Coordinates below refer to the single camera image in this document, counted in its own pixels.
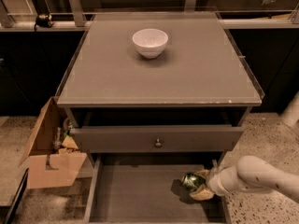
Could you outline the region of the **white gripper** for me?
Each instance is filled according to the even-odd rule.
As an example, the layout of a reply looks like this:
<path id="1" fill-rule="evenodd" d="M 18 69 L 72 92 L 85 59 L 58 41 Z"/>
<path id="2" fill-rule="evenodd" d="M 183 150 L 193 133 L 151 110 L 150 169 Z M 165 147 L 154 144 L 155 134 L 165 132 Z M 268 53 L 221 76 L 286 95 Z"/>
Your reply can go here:
<path id="1" fill-rule="evenodd" d="M 212 168 L 202 169 L 194 172 L 206 179 L 206 185 L 201 185 L 197 190 L 192 191 L 190 196 L 196 201 L 206 201 L 214 197 L 214 193 L 218 196 L 224 196 L 233 190 L 234 181 L 229 169 Z"/>

